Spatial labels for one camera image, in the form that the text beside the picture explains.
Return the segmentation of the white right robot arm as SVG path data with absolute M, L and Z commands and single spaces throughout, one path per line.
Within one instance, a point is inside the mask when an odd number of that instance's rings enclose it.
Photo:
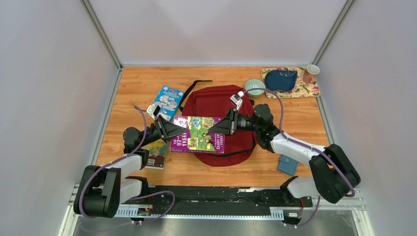
M 234 135 L 239 130 L 255 132 L 262 149 L 309 166 L 312 173 L 310 177 L 292 177 L 280 186 L 283 204 L 293 206 L 300 198 L 312 196 L 323 197 L 335 204 L 344 197 L 355 196 L 354 187 L 360 183 L 360 176 L 343 149 L 336 144 L 327 147 L 313 145 L 283 132 L 274 125 L 267 104 L 255 106 L 252 115 L 242 115 L 237 109 L 230 109 L 208 131 Z

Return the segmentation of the red student backpack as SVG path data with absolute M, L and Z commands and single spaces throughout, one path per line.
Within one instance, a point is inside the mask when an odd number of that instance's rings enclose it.
M 184 116 L 213 117 L 223 119 L 235 104 L 231 101 L 233 95 L 243 92 L 237 85 L 212 86 L 195 90 L 198 83 L 205 80 L 195 80 L 185 91 L 186 102 L 180 107 Z M 246 161 L 257 145 L 256 133 L 248 130 L 234 130 L 232 133 L 230 120 L 220 122 L 209 129 L 209 134 L 224 135 L 223 153 L 195 153 L 195 156 L 204 164 L 212 167 L 233 166 Z

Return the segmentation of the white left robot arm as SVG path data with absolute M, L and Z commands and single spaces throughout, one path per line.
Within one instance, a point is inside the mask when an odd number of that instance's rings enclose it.
M 85 217 L 112 218 L 119 205 L 130 199 L 138 204 L 146 203 L 150 198 L 147 180 L 131 176 L 148 162 L 149 151 L 143 146 L 158 140 L 169 141 L 186 132 L 187 128 L 172 124 L 162 116 L 143 131 L 127 128 L 123 132 L 121 158 L 102 166 L 85 167 L 73 204 L 74 212 Z

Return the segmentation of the green yellow book underneath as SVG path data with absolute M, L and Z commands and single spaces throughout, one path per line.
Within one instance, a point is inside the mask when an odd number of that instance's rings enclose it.
M 154 143 L 142 147 L 142 149 L 149 151 L 149 156 L 145 167 L 163 170 L 168 153 L 168 147 L 169 144 L 163 140 L 157 140 Z

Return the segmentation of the blue puzzle box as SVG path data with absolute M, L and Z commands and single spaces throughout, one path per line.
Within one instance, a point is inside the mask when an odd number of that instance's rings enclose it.
M 183 91 L 164 85 L 153 102 L 161 106 L 158 116 L 161 115 L 166 121 L 171 121 L 183 96 Z

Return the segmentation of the purple children's book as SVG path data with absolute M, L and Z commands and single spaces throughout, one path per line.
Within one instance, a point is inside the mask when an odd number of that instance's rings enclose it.
M 174 116 L 173 124 L 185 127 L 187 132 L 171 139 L 170 151 L 223 154 L 225 135 L 209 132 L 220 121 L 221 118 Z

